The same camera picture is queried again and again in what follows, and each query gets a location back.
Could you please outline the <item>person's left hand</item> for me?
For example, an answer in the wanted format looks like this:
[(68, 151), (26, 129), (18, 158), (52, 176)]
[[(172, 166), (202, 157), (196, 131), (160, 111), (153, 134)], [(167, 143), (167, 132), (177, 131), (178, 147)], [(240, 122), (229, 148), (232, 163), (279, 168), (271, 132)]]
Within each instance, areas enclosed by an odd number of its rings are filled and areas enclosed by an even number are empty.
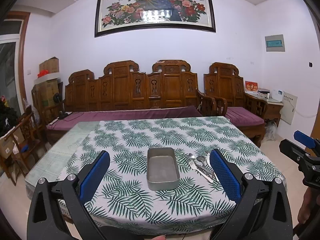
[(157, 237), (153, 237), (151, 240), (166, 240), (166, 235), (160, 235)]

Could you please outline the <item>person's right hand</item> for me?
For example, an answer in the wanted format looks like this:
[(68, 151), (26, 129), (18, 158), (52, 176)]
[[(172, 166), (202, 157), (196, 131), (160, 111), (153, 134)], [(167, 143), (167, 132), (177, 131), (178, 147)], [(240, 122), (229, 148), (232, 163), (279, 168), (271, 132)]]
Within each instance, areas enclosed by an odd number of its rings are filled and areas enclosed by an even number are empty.
[(304, 224), (310, 217), (314, 204), (320, 205), (319, 190), (308, 187), (304, 193), (303, 202), (298, 213), (298, 222)]

